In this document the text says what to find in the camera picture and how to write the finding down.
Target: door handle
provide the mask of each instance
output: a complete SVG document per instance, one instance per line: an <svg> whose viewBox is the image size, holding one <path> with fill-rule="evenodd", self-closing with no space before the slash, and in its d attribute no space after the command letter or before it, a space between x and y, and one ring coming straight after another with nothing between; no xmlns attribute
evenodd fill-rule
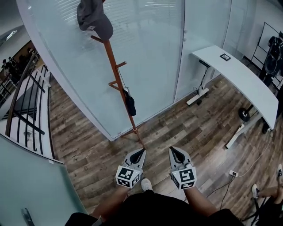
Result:
<svg viewBox="0 0 283 226"><path fill-rule="evenodd" d="M23 218L25 219L25 222L27 223L27 226L34 226L34 223L32 222L31 215L28 209L24 208L24 209L21 209L21 211L22 211Z"/></svg>

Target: baseball cap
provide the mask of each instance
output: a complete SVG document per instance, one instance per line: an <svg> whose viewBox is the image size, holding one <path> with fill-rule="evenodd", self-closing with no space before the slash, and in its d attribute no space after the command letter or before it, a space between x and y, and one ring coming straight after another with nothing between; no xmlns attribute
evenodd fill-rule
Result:
<svg viewBox="0 0 283 226"><path fill-rule="evenodd" d="M104 14L102 0L80 0L77 20L81 30L94 30L101 40L113 35L113 26Z"/></svg>

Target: coat rack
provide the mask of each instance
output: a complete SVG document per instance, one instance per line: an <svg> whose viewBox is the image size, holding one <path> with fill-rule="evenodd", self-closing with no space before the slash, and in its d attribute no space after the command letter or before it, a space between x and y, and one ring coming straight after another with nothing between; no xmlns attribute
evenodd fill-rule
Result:
<svg viewBox="0 0 283 226"><path fill-rule="evenodd" d="M138 133L138 128L136 127L136 125L135 125L135 123L134 123L133 117L132 117L132 116L129 114L129 112L128 112L128 109L127 109L127 106L126 106L125 95L124 95L124 93L123 93L122 81L121 81L120 75L119 75L119 73L118 73L118 68L121 67L121 66L126 65L127 62L124 61L124 62L122 62L122 63L120 63L120 64L118 64L118 65L116 64L116 60L115 60L115 58L114 58L114 54L113 54L112 47L111 47L111 44L110 44L110 41L109 41L109 40L103 41L103 40L101 40L100 38L98 38L98 37L96 37L96 36L93 36L93 35L91 36L91 38L104 44L106 53L107 53L107 55L108 55L108 58L109 58L109 61L110 61L110 64L111 64L111 67L112 67L112 70L113 70L113 73L114 73L114 76L115 76L115 81L110 82L108 85L111 86L112 88L114 88L114 89L120 91L120 94L121 94L121 96L122 96L122 99L123 99L125 108L126 108L126 110L127 110L129 119L130 119L131 124L132 124L132 126L133 126L133 129L132 129L131 131L127 132L126 134L122 135L121 137L126 136L126 135L128 135L128 134L130 134L130 133L135 133L135 134L137 135L138 140L139 140L139 142L141 143L142 147L145 148L145 145L144 145L144 143L143 143L143 141L142 141L142 139L141 139L141 137L140 137L140 135L139 135L139 133Z"/></svg>

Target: glass wall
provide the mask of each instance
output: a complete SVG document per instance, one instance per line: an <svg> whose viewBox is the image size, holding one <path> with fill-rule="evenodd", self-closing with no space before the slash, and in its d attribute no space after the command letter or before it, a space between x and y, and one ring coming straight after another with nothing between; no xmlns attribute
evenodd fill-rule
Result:
<svg viewBox="0 0 283 226"><path fill-rule="evenodd" d="M223 47L228 27L232 0L187 0L185 34L181 68L175 100L198 88L202 79L202 68L192 52L217 45ZM213 70L207 71L210 77Z"/></svg>
<svg viewBox="0 0 283 226"><path fill-rule="evenodd" d="M251 35L256 0L232 0L229 26L223 49L242 59Z"/></svg>
<svg viewBox="0 0 283 226"><path fill-rule="evenodd" d="M197 89L205 67L192 52L212 45L223 48L237 59L243 57L253 25L256 0L187 0L185 34L175 100ZM209 81L219 72L207 71Z"/></svg>
<svg viewBox="0 0 283 226"><path fill-rule="evenodd" d="M62 226L74 212L86 213L64 164L28 151L0 135L0 224Z"/></svg>
<svg viewBox="0 0 283 226"><path fill-rule="evenodd" d="M95 32L81 31L79 0L27 0L31 16L62 74L112 137L131 128L104 45ZM107 0L114 34L110 39L140 123L174 101L184 25L184 1Z"/></svg>

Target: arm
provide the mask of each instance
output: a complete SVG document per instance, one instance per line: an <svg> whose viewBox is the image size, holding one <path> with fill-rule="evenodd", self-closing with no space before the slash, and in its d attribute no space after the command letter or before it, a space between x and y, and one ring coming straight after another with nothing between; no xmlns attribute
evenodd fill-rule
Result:
<svg viewBox="0 0 283 226"><path fill-rule="evenodd" d="M189 188L184 190L186 198L192 208L208 217L217 212L216 207L196 188Z"/></svg>
<svg viewBox="0 0 283 226"><path fill-rule="evenodd" d="M121 207L129 190L129 188L119 186L114 193L95 208L91 216L97 219L101 216L102 222L106 222Z"/></svg>

